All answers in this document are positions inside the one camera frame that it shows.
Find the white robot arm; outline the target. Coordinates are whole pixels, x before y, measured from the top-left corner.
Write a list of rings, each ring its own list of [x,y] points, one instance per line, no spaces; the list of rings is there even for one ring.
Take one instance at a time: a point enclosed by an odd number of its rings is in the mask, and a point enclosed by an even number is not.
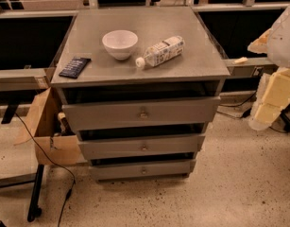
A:
[[[262,75],[257,99],[250,112],[249,126],[256,131],[263,131],[290,104],[290,5],[247,50],[257,54],[265,53],[278,66],[278,70],[271,76]]]

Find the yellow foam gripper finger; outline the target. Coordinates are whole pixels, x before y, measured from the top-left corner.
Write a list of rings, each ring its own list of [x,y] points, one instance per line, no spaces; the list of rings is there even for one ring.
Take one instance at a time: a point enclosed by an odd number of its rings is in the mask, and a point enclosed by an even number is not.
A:
[[[281,67],[272,75],[263,74],[253,103],[249,126],[256,131],[270,127],[290,104],[290,68]]]

